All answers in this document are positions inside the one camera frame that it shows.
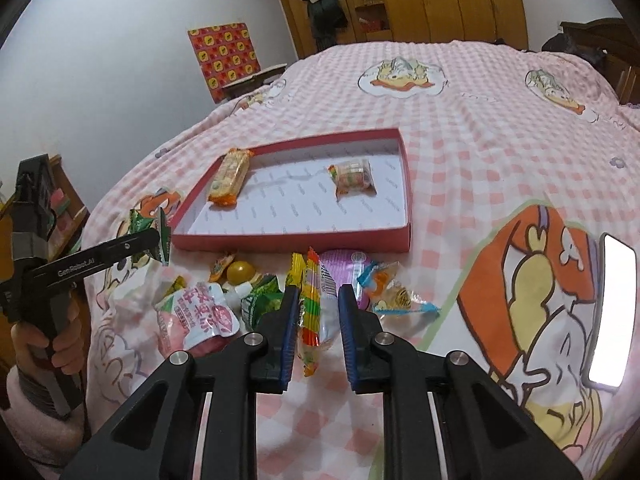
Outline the pink fuzzy sleeve forearm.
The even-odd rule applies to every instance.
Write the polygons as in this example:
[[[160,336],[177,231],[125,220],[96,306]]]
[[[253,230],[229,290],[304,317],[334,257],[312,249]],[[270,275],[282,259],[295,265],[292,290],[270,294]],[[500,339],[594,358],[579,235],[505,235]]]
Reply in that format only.
[[[58,419],[37,408],[24,388],[47,392],[15,365],[6,378],[9,407],[1,410],[1,429],[39,477],[58,479],[91,438],[86,407],[80,404],[70,416]]]

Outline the left hand on gripper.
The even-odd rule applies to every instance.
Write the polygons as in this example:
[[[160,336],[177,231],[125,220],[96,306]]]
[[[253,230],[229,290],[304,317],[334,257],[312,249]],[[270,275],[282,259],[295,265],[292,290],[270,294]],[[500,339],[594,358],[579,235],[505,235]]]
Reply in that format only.
[[[85,366],[81,319],[79,307],[74,300],[67,308],[67,321],[65,330],[62,330],[52,342],[54,353],[51,363],[65,375],[73,375],[81,372]],[[40,366],[34,360],[32,349],[47,349],[50,341],[36,326],[26,322],[18,322],[12,326],[11,338],[17,368],[31,378],[35,378]]]

